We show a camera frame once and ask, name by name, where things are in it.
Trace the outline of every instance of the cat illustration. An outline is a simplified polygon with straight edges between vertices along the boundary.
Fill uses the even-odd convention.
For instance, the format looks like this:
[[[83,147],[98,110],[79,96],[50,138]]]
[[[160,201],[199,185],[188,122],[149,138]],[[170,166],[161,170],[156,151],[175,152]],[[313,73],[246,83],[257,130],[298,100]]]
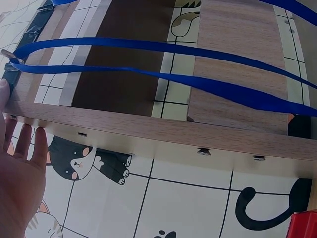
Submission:
[[[50,214],[43,200],[37,213],[29,222],[24,238],[63,238],[59,222]]]
[[[196,8],[200,6],[200,0],[176,0],[175,7]]]
[[[169,232],[168,234],[166,234],[165,231],[160,230],[158,233],[159,233],[160,235],[164,235],[164,237],[162,237],[162,236],[155,236],[154,238],[176,238],[176,232],[174,232],[174,231]]]
[[[63,178],[82,180],[95,167],[119,185],[125,184],[130,172],[131,155],[81,145],[54,136],[48,149],[47,165]]]
[[[311,179],[299,178],[294,183],[289,194],[289,208],[279,216],[267,221],[256,221],[247,215],[247,205],[256,195],[256,191],[252,187],[247,187],[241,191],[236,203],[235,212],[237,220],[244,228],[252,231],[263,231],[276,227],[286,221],[294,212],[304,212],[307,210],[311,186]]]
[[[178,16],[172,23],[171,31],[174,36],[184,37],[190,30],[193,20],[199,17],[199,12],[187,12]]]

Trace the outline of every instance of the white tiled floor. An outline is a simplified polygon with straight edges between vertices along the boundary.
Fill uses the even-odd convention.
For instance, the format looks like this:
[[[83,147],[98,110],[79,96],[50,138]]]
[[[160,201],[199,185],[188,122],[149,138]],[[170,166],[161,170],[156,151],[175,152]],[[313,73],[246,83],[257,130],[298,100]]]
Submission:
[[[197,8],[175,8],[167,42],[178,45],[196,47],[199,15]],[[165,53],[161,72],[183,75],[193,75],[195,57],[181,54]],[[157,118],[187,120],[190,87],[159,79],[156,102],[153,105],[152,116]]]
[[[98,4],[98,1],[81,0],[68,21],[61,38],[83,37]],[[72,65],[78,48],[78,46],[56,47],[48,65]],[[68,74],[44,74],[34,102],[58,105],[67,76]]]
[[[265,231],[251,231],[240,225],[235,216],[235,207],[239,192],[231,192],[228,211],[223,226],[221,238],[284,238],[290,219]],[[288,196],[256,194],[247,206],[247,215],[259,221],[270,220],[280,215],[288,208]]]
[[[151,177],[199,186],[229,189],[231,171],[211,170],[154,159]]]
[[[26,27],[33,18],[37,9],[41,6],[42,0],[12,0],[1,3],[0,15],[9,12],[0,22],[0,49],[14,51],[20,41]],[[4,66],[9,60],[0,56],[0,78],[4,74]]]
[[[285,67],[288,72],[307,80],[303,51],[293,15],[280,7],[274,7],[282,40]],[[287,79],[288,100],[309,106],[308,86]]]
[[[218,237],[228,191],[151,179],[136,238],[151,238],[159,230],[177,237]]]
[[[18,9],[26,7],[28,4],[27,0],[21,0],[21,2],[23,4]],[[20,17],[18,13],[23,13],[26,9],[32,10],[39,2],[35,1],[29,8],[12,14],[0,23],[0,37],[7,29],[7,27],[1,28],[1,26],[8,24],[9,20],[14,21]],[[67,32],[64,32],[62,37],[81,36],[87,29],[88,22],[97,9],[95,6],[99,2],[100,0],[81,0],[66,28]],[[300,70],[301,76],[306,79],[305,64],[297,61],[304,61],[298,48],[299,42],[296,40],[298,36],[296,31],[293,35],[289,31],[290,26],[293,28],[293,23],[291,19],[287,19],[287,16],[291,17],[291,15],[286,14],[280,8],[275,9],[276,14],[281,15],[277,16],[277,21],[283,35],[285,56],[292,58],[285,59],[286,68],[297,75],[299,75]],[[192,11],[199,11],[199,8],[183,9],[182,14]],[[173,19],[180,14],[181,9],[176,9]],[[290,20],[291,24],[286,24],[286,20]],[[194,45],[197,40],[198,22],[198,18],[193,20],[191,28],[196,27],[190,30],[186,36],[177,37],[177,41],[190,41],[194,43],[188,43],[188,45]],[[22,30],[23,23],[21,24],[21,26],[19,26],[20,23],[15,25],[21,27],[19,29]],[[294,36],[295,43],[288,39],[292,36]],[[14,41],[11,40],[11,42],[18,42],[20,36],[14,37],[16,38],[13,38]],[[170,34],[168,40],[175,41],[176,37]],[[14,50],[14,47],[15,45],[11,45],[7,49]],[[64,64],[72,64],[77,48],[56,48],[50,64],[63,62],[65,62]],[[192,74],[193,59],[191,57],[176,55],[174,58],[177,62],[179,61],[179,65],[176,61],[174,62],[173,73]],[[172,59],[173,54],[165,54],[162,72],[170,72]],[[35,102],[57,105],[65,78],[66,74],[55,77],[44,75]],[[161,117],[162,114],[163,118],[185,120],[189,88],[173,83],[170,83],[167,88],[167,81],[161,80],[159,85],[160,89],[157,91],[156,100],[160,102],[155,102],[152,116]],[[300,84],[288,82],[288,86],[291,87],[289,90],[290,100],[292,98],[297,101],[301,100]],[[308,91],[305,86],[303,90],[304,103],[308,105]],[[19,136],[21,127],[22,124],[18,124],[14,133],[15,137]],[[49,144],[52,139],[53,136],[48,135]],[[12,142],[15,147],[17,138],[13,138]],[[30,148],[28,158],[31,156],[34,146],[31,144]],[[65,238],[108,236],[153,238],[159,236],[160,230],[165,231],[166,234],[175,231],[178,238],[219,237],[220,233],[221,238],[277,238],[286,236],[289,219],[272,229],[251,231],[239,224],[235,216],[235,207],[240,191],[246,187],[253,187],[257,194],[247,206],[248,216],[255,220],[272,219],[288,208],[288,194],[297,178],[259,176],[236,172],[231,176],[230,171],[210,170],[157,160],[154,160],[152,165],[151,159],[137,156],[133,156],[131,166],[128,169],[131,174],[126,178],[126,184],[119,186],[96,169],[91,170],[85,179],[73,182],[62,178],[52,166],[47,166],[47,187],[44,200],[61,225],[65,225],[63,229]]]

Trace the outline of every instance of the screw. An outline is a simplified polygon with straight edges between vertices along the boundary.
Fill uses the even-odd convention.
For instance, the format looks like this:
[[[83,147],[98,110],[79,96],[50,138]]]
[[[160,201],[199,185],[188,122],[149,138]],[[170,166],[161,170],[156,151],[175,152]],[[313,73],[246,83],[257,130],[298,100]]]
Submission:
[[[254,155],[253,159],[257,160],[257,161],[264,161],[265,160],[265,156],[263,156],[263,155]]]
[[[211,156],[209,149],[206,149],[206,148],[197,148],[197,149],[199,149],[199,151],[197,151],[197,154]]]

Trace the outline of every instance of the cat face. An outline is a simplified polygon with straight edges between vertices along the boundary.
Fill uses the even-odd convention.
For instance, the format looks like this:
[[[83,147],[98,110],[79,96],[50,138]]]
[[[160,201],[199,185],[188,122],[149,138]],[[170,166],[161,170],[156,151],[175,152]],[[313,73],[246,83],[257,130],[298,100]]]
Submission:
[[[91,170],[96,148],[77,144],[54,136],[49,146],[47,163],[63,178],[76,181],[83,179]]]
[[[44,201],[33,216],[25,230],[25,238],[63,238],[61,226],[57,219],[49,213]]]

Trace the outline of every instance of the dark brown panel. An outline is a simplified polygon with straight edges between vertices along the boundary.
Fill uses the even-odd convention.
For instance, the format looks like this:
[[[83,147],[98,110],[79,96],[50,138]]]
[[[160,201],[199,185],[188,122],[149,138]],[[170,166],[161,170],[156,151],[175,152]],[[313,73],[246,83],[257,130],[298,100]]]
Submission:
[[[98,37],[166,41],[174,0],[114,0]],[[160,72],[163,53],[93,46],[86,65]],[[158,79],[130,72],[83,73],[73,107],[151,116]]]

